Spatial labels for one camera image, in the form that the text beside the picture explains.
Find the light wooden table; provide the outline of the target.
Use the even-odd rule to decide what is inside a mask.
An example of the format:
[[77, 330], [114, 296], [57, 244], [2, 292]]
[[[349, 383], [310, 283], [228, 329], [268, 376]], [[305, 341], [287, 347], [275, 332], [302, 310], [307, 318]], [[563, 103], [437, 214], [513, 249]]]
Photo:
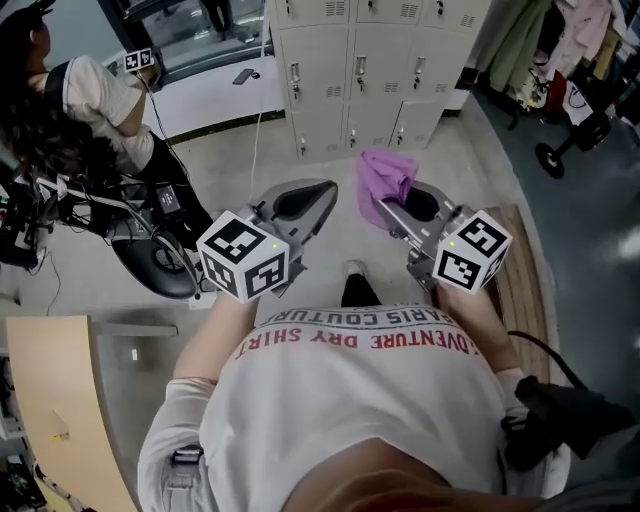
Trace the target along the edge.
[[35, 461], [95, 512], [141, 512], [109, 416], [98, 342], [177, 334], [174, 325], [96, 322], [87, 315], [6, 320], [17, 405]]

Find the black framed glass window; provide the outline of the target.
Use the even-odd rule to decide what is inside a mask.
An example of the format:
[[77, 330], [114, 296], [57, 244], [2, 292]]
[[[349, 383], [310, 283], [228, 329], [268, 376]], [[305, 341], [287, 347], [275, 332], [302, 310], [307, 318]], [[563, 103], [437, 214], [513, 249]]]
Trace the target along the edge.
[[124, 50], [151, 49], [156, 87], [273, 52], [267, 0], [97, 0]]

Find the person's black trouser leg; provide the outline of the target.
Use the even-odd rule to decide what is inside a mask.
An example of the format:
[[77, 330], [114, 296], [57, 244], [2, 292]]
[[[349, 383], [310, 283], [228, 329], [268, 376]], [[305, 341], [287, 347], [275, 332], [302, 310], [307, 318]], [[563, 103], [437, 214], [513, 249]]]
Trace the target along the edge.
[[346, 278], [341, 298], [343, 308], [363, 308], [380, 306], [381, 301], [362, 274], [349, 274]]

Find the black waist bag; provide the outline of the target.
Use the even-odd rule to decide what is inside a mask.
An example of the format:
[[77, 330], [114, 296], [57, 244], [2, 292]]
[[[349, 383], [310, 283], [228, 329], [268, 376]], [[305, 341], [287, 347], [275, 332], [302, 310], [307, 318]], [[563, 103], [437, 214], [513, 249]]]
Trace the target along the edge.
[[517, 401], [525, 417], [505, 418], [505, 459], [518, 471], [533, 469], [563, 445], [585, 460], [613, 435], [638, 425], [626, 408], [610, 403], [585, 387], [541, 383], [534, 376], [518, 382]]

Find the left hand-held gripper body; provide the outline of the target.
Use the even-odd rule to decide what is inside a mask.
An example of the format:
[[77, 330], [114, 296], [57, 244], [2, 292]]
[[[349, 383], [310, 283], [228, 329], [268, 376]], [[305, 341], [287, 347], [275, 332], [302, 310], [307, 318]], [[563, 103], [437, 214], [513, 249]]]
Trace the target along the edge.
[[334, 181], [298, 179], [269, 188], [237, 213], [224, 211], [197, 241], [206, 279], [241, 303], [268, 292], [282, 296], [307, 270], [305, 245], [337, 199]]

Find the red bag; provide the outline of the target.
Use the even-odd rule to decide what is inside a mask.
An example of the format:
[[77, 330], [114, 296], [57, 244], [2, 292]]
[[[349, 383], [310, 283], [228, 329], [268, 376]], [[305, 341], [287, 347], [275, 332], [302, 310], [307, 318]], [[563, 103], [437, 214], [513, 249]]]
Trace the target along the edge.
[[566, 91], [567, 81], [564, 76], [556, 70], [548, 90], [548, 98], [545, 105], [545, 111], [547, 114], [557, 114], [563, 111]]

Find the beige metal locker cabinet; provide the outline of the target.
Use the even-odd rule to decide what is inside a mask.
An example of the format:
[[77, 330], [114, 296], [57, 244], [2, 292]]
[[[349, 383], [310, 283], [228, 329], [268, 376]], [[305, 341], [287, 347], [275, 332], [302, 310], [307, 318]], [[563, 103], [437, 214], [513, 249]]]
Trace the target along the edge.
[[492, 0], [266, 0], [301, 161], [422, 150]]

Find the black box with white label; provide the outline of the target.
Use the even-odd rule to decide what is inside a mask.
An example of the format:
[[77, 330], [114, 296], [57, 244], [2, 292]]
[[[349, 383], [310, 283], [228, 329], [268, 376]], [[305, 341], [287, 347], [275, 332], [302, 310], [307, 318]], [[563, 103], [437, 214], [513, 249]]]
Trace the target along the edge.
[[155, 188], [155, 193], [165, 215], [171, 215], [181, 210], [181, 204], [172, 185], [158, 186]]

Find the white window ledge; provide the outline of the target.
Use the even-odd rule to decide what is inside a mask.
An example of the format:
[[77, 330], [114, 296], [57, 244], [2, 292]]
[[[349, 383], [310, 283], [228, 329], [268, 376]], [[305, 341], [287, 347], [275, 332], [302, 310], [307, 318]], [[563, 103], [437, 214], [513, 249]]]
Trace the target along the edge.
[[[258, 72], [243, 85], [233, 85], [245, 68]], [[143, 123], [162, 138], [259, 115], [262, 120], [285, 107], [275, 57], [251, 59], [177, 80], [146, 96]]]

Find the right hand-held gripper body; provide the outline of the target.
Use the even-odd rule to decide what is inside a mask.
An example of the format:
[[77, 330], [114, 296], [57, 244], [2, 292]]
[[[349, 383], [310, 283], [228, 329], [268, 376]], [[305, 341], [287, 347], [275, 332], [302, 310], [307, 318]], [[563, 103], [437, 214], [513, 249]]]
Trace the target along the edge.
[[425, 291], [440, 281], [478, 292], [500, 269], [513, 241], [485, 211], [456, 204], [418, 181], [403, 204], [385, 198], [375, 207], [390, 235], [410, 246], [406, 269]]

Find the black wheeled stand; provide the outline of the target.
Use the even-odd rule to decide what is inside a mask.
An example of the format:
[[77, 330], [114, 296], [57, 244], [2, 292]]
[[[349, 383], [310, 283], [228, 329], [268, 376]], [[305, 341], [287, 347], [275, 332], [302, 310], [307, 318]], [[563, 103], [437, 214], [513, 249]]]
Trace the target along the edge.
[[588, 152], [602, 143], [611, 132], [611, 123], [604, 112], [594, 112], [581, 124], [574, 126], [566, 140], [557, 148], [539, 143], [535, 154], [539, 164], [554, 179], [564, 177], [565, 168], [562, 156], [573, 146], [582, 152]]

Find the person's left forearm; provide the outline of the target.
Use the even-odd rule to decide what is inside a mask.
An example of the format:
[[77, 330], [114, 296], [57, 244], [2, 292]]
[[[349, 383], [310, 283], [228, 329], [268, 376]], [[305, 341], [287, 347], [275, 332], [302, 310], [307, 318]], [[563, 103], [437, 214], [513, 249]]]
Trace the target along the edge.
[[258, 299], [242, 304], [227, 294], [219, 296], [180, 353], [173, 378], [216, 384], [228, 359], [254, 329], [258, 305]]

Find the purple wiping cloth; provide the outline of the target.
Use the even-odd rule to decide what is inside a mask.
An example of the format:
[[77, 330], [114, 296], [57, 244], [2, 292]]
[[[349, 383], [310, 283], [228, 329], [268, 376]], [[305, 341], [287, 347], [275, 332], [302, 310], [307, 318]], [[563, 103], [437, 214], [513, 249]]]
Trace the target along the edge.
[[376, 204], [385, 199], [404, 205], [419, 170], [418, 163], [390, 150], [366, 150], [356, 161], [357, 201], [361, 216], [377, 228], [388, 225]]

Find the person's right forearm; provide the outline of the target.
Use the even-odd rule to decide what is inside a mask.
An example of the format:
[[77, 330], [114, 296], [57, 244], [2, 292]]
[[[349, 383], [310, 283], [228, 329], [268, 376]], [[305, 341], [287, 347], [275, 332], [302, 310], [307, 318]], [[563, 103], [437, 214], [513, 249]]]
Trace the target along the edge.
[[494, 373], [520, 367], [518, 354], [489, 294], [470, 294], [448, 284], [435, 287], [437, 307], [466, 332]]

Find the person's white printed shirt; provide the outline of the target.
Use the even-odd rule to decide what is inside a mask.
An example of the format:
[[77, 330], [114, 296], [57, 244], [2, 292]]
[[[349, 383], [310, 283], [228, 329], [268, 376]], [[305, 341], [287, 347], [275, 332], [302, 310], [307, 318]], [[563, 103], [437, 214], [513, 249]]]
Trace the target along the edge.
[[532, 470], [503, 458], [523, 374], [494, 373], [430, 306], [290, 309], [258, 325], [220, 380], [168, 383], [137, 470], [143, 512], [280, 512], [315, 466], [379, 439], [458, 488], [549, 498], [559, 448]]

